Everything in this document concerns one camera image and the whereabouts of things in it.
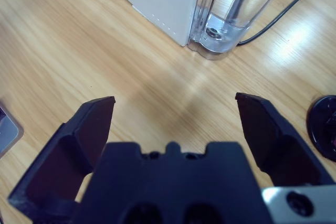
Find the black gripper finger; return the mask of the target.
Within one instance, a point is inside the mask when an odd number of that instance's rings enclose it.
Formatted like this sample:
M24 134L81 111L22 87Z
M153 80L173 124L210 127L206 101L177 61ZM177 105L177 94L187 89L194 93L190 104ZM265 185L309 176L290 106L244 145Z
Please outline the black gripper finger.
M114 97L83 103L53 134L8 197L31 221L70 221L84 178L107 142Z
M267 99L237 93L245 140L257 166L274 186L320 186L335 182L296 129Z

